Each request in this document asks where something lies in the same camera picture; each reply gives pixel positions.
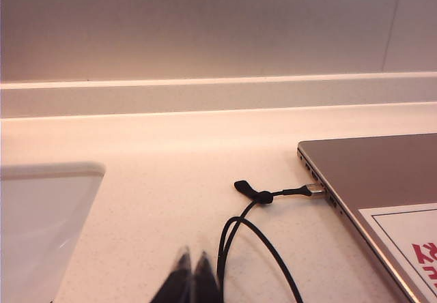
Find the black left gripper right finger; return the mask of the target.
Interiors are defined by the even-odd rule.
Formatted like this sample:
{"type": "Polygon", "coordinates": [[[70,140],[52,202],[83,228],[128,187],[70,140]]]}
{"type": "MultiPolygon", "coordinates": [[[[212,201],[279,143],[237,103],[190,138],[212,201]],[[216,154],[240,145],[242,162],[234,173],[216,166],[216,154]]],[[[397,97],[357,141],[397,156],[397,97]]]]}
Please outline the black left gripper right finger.
{"type": "Polygon", "coordinates": [[[192,278],[191,302],[219,303],[221,296],[207,252],[203,251],[192,278]]]}

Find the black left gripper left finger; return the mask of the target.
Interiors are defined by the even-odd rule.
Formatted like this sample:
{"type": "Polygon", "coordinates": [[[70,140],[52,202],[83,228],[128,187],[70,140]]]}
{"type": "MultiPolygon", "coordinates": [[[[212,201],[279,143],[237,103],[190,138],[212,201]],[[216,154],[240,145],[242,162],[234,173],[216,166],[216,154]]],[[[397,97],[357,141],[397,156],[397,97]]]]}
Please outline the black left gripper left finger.
{"type": "Polygon", "coordinates": [[[170,273],[152,298],[152,303],[183,303],[191,301],[191,254],[183,246],[177,253],[170,273]]]}

